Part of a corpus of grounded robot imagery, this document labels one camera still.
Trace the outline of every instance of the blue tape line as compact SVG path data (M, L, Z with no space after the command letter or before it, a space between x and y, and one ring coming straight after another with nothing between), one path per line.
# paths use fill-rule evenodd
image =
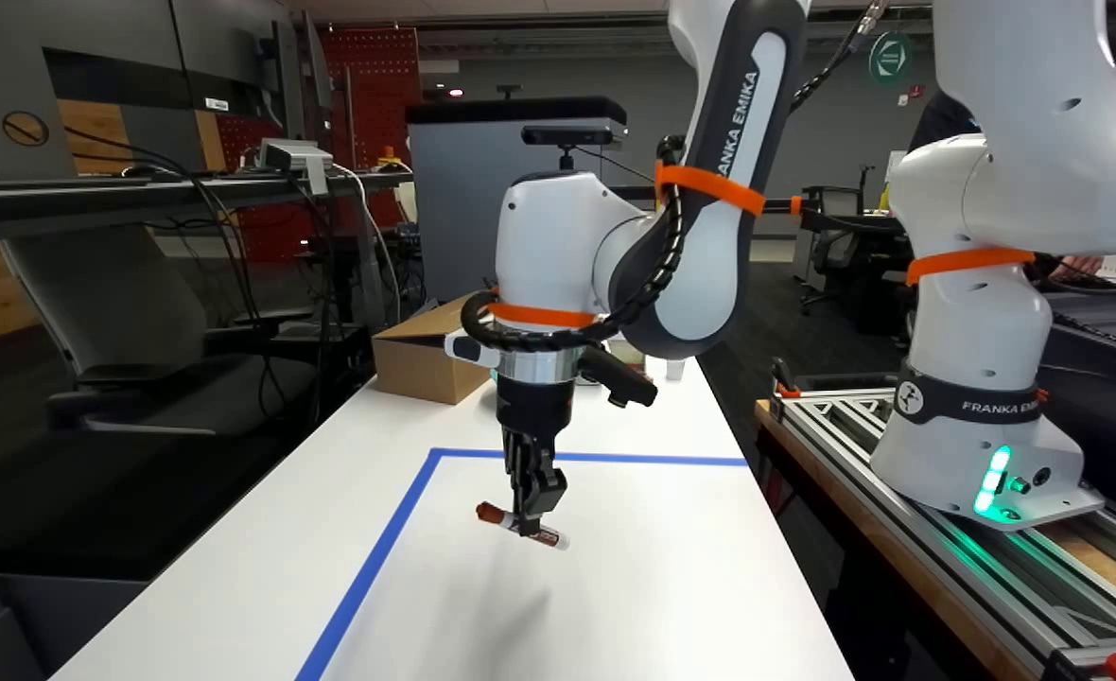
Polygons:
M343 633L353 627L369 590L376 587L384 564L390 561L421 491L428 491L435 469L439 469L442 454L432 452L428 460L421 464L421 473L413 477L408 491L403 496L395 517L384 525L372 558L363 561L356 583L343 590L343 597L337 602L323 640L314 642L314 650L307 656L304 670L298 670L298 681L323 681L327 667L333 662Z
M501 460L501 452L442 452L435 448L428 454L428 460L418 469L413 486L404 488L395 517L384 525L376 549L369 554L356 583L343 590L343 597L337 602L328 623L323 627L323 640L314 642L314 650L307 656L304 670L295 672L298 681L323 681L323 672L328 670L343 633L353 627L353 622L360 618L384 564L390 561L418 500L428 491L435 469L442 459L462 459L462 460ZM558 454L558 460L592 460L592 464L703 464L703 469L733 469L744 464L744 459L664 459L664 454Z

